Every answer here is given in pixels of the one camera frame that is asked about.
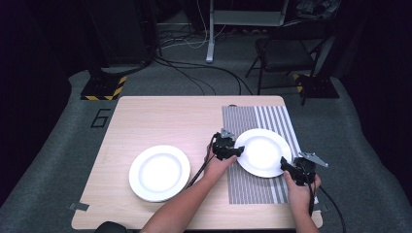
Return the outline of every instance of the striped mat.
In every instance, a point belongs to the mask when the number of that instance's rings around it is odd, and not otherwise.
[[[300,152],[291,119],[285,106],[223,107],[223,128],[233,133],[234,140],[243,132],[269,129],[290,145],[292,160]],[[239,163],[227,170],[230,204],[281,204],[288,202],[288,188],[283,176],[261,178],[248,173]]]

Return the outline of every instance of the plate rim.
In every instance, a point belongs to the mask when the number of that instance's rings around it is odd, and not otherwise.
[[[167,193],[166,194],[155,194],[151,193],[153,197],[148,195],[149,192],[147,192],[147,189],[143,188],[140,183],[139,183],[139,171],[140,171],[140,165],[142,165],[146,160],[150,159],[151,157],[159,154],[159,153],[168,153],[174,156],[181,164],[182,166],[182,173],[181,177],[178,180],[178,183],[174,186],[173,191],[170,192],[162,192],[162,193]],[[141,199],[148,201],[148,202],[163,202],[166,200],[169,200],[170,198],[174,197],[177,195],[179,192],[183,190],[183,188],[186,186],[186,184],[189,181],[189,176],[190,176],[190,163],[189,163],[189,158],[188,156],[180,149],[170,146],[170,145],[157,145],[153,146],[150,148],[147,148],[140,152],[136,158],[134,158],[130,169],[129,169],[129,185],[132,189],[132,191]]]
[[[242,143],[246,142],[249,138],[251,138],[249,135],[255,135],[255,136],[263,136],[266,138],[269,138],[271,140],[273,140],[275,143],[278,144],[278,146],[281,147],[282,149],[282,156],[284,156],[286,158],[286,160],[291,163],[292,162],[292,150],[291,150],[291,146],[288,144],[288,142],[286,141],[285,138],[283,138],[280,134],[269,130],[269,129],[264,129],[264,128],[254,128],[254,129],[250,129],[247,130],[245,132],[243,132],[242,134],[239,135],[239,137],[236,139],[235,142],[235,147],[239,148],[242,147],[243,145],[241,145]],[[262,178],[274,178],[274,177],[278,177],[280,175],[283,174],[283,171],[276,171],[275,169],[272,169],[271,171],[266,171],[266,170],[259,170],[256,167],[251,168],[251,166],[249,163],[244,162],[245,159],[242,158],[244,154],[242,154],[238,159],[237,162],[240,164],[240,166],[242,168],[244,168],[247,172],[249,172],[250,174],[253,174],[255,176],[258,177],[262,177]]]

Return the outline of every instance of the handheld controller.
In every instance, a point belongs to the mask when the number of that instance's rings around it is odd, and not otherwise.
[[[298,157],[293,163],[295,167],[290,165],[286,158],[282,156],[281,169],[283,171],[287,170],[297,185],[304,186],[306,183],[312,183],[315,180],[316,164],[314,162],[304,157]]]
[[[240,156],[245,147],[234,148],[233,134],[222,129],[222,133],[216,133],[213,137],[216,141],[212,145],[212,152],[219,160],[230,158],[232,155]]]

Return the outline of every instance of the chair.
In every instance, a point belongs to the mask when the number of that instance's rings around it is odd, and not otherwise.
[[[322,48],[330,37],[331,31],[330,19],[293,20],[275,28],[268,38],[257,39],[257,58],[246,74],[247,78],[253,69],[257,69],[255,65],[259,60],[257,95],[260,95],[261,89],[298,86],[298,84],[262,86],[263,71],[288,72],[288,75],[291,71],[310,70],[309,77],[312,78]],[[309,40],[320,40],[320,42],[309,50],[304,45],[304,41]]]
[[[118,223],[105,221],[97,227],[94,233],[127,233],[127,230],[124,226]]]

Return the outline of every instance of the black cable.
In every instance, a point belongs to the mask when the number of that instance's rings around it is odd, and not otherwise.
[[[321,187],[319,186],[319,188],[321,189],[321,191],[325,194],[325,196],[329,199],[329,201],[332,203],[332,205],[334,206],[334,208],[336,209],[336,212],[339,214],[340,217],[340,221],[342,223],[342,230],[343,233],[346,232],[346,224],[345,224],[345,219],[343,218],[342,213],[340,212],[339,208],[337,207],[336,203],[333,201],[333,199],[330,197],[329,194],[327,194],[327,192]]]
[[[186,41],[187,43],[189,43],[190,40],[194,39],[197,37],[197,35],[193,32],[188,33],[187,35],[182,35],[182,36],[173,36],[173,32],[179,32],[179,31],[161,31],[159,33],[166,33],[166,36],[164,36],[163,38],[161,38],[162,41],[159,42],[159,47],[163,48],[163,47],[168,47],[168,46],[172,46],[175,42],[177,41]]]
[[[231,75],[238,83],[239,86],[239,95],[242,94],[242,86],[240,83],[242,83],[249,91],[249,93],[251,95],[253,95],[252,91],[249,89],[249,87],[246,85],[246,83],[240,79],[236,74],[234,74],[231,71],[225,70],[224,68],[220,68],[220,67],[216,67],[216,66],[211,66],[211,65],[203,65],[203,64],[195,64],[195,63],[187,63],[187,62],[180,62],[180,61],[170,61],[170,60],[166,60],[162,57],[156,57],[157,59],[163,60],[165,62],[170,62],[170,63],[176,63],[176,64],[182,64],[182,65],[191,65],[191,66],[196,66],[196,67],[179,67],[179,66],[175,66],[177,68],[181,68],[181,69],[193,69],[193,68],[209,68],[209,69],[216,69],[216,70],[220,70],[220,71],[224,71],[226,73],[228,73],[229,75]]]
[[[179,71],[180,73],[182,73],[186,78],[188,78],[191,82],[193,82],[194,84],[196,84],[196,85],[200,88],[200,90],[202,91],[202,94],[203,94],[203,95],[205,95],[205,92],[204,92],[203,88],[202,88],[197,82],[195,82],[195,81],[198,81],[198,82],[201,82],[201,83],[206,84],[207,86],[209,86],[209,87],[212,89],[213,93],[216,95],[215,89],[214,89],[213,87],[211,87],[208,83],[203,82],[202,80],[199,80],[199,79],[197,79],[197,78],[194,78],[194,77],[186,74],[185,72],[179,70],[179,67],[176,67],[176,66],[172,65],[172,64],[171,64],[170,62],[168,62],[167,60],[165,60],[165,62],[166,62],[167,64],[164,64],[164,63],[159,62],[158,60],[156,60],[156,58],[154,58],[154,62],[156,62],[156,63],[158,63],[158,64],[160,64],[160,65],[167,66],[167,67],[172,67],[172,68],[174,68],[175,70],[177,70],[177,71]]]
[[[315,191],[316,191],[316,189],[312,191],[312,184],[309,182],[309,178],[308,178],[307,172],[305,170],[305,167],[303,166],[302,163],[299,163],[299,164],[300,164],[300,167],[303,170],[303,174],[305,175],[306,182],[308,183],[308,186],[309,186],[309,193],[310,193],[309,216],[312,216],[314,205],[315,205]]]
[[[209,151],[210,148],[212,147],[213,144],[213,140],[215,139],[216,134],[213,135],[212,139],[210,140],[209,146],[207,147],[207,151],[206,151],[206,156],[205,158],[207,158],[209,156]],[[200,174],[203,172],[203,170],[205,169],[205,167],[209,164],[210,160],[213,159],[214,156],[212,156],[211,158],[209,158],[208,160],[205,159],[205,161],[203,162],[203,165],[200,167],[199,171],[197,171],[196,175],[194,175],[193,179],[191,179],[191,181],[189,182],[188,186],[186,187],[186,189],[188,189],[189,187],[191,187],[197,180],[197,178],[200,176]]]
[[[144,63],[142,66],[137,67],[137,68],[133,68],[130,70],[126,70],[126,71],[122,71],[122,72],[116,72],[116,73],[109,73],[109,72],[104,72],[106,74],[110,76],[127,76],[127,75],[131,75],[133,73],[136,73],[138,71],[141,71],[143,69],[145,69],[148,66],[148,63]]]

